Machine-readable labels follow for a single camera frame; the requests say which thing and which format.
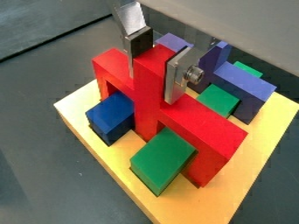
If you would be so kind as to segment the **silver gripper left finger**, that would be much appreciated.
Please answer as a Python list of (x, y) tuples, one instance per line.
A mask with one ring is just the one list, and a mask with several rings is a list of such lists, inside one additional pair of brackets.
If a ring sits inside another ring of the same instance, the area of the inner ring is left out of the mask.
[(107, 0), (128, 57), (129, 76), (133, 77), (133, 58), (153, 47), (153, 29), (145, 24), (141, 5), (136, 0)]

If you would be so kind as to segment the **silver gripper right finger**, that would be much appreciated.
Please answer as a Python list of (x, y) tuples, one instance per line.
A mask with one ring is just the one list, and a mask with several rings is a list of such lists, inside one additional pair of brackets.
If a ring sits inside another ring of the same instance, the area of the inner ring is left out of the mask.
[(185, 32), (184, 38), (171, 33), (163, 36), (163, 46), (173, 50), (165, 62), (164, 101), (173, 104), (183, 96), (187, 84), (196, 85), (204, 76), (199, 59), (209, 50), (215, 38), (201, 31)]

